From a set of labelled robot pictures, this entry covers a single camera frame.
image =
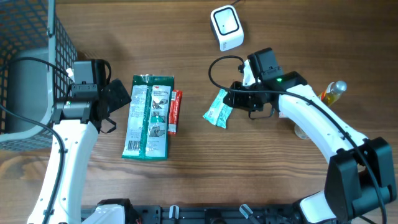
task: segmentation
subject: wood grain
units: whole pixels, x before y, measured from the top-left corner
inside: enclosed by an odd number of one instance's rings
[[[210,12],[226,1],[59,4],[75,47],[111,63],[131,91],[134,74],[175,77],[183,91],[179,130],[169,159],[122,160],[128,107],[112,114],[118,129],[101,134],[88,165],[83,205],[130,198],[134,205],[264,205],[291,203],[321,190],[327,164],[286,119],[251,121],[234,110],[227,129],[201,116],[218,89],[207,71],[222,55],[246,57],[272,47],[285,72],[298,71],[319,93],[344,80],[333,111],[370,138],[384,137],[398,167],[398,4],[396,1],[255,1],[239,3],[242,46],[220,52]],[[214,67],[217,82],[241,80],[238,61]],[[0,223],[24,223],[40,192],[49,150],[0,152]],[[398,203],[387,206],[398,223]],[[379,210],[367,215],[380,222]]]

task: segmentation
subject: green package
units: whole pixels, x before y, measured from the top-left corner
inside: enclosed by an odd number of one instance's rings
[[[123,159],[167,158],[174,77],[134,75]]]

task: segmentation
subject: plastic bin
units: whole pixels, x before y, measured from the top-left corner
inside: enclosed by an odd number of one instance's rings
[[[76,49],[55,14],[55,0],[0,1],[0,66],[18,57],[37,57],[58,68],[72,67]],[[20,61],[0,72],[0,103],[10,111],[51,125],[54,99],[64,96],[69,77],[40,62]],[[43,128],[0,110],[0,149],[50,147]]]

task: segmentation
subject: small red packet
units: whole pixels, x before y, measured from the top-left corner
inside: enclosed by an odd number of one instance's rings
[[[181,90],[173,90],[172,101],[170,102],[170,114],[169,114],[169,129],[168,134],[177,133],[178,115],[180,114],[180,104],[182,98]]]

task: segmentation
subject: teal packet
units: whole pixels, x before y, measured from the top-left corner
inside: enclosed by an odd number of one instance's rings
[[[167,158],[174,77],[134,75],[123,159]]]
[[[227,92],[220,90],[214,102],[211,104],[210,109],[203,115],[207,121],[212,125],[226,128],[226,120],[232,112],[232,107],[223,103],[224,97]]]

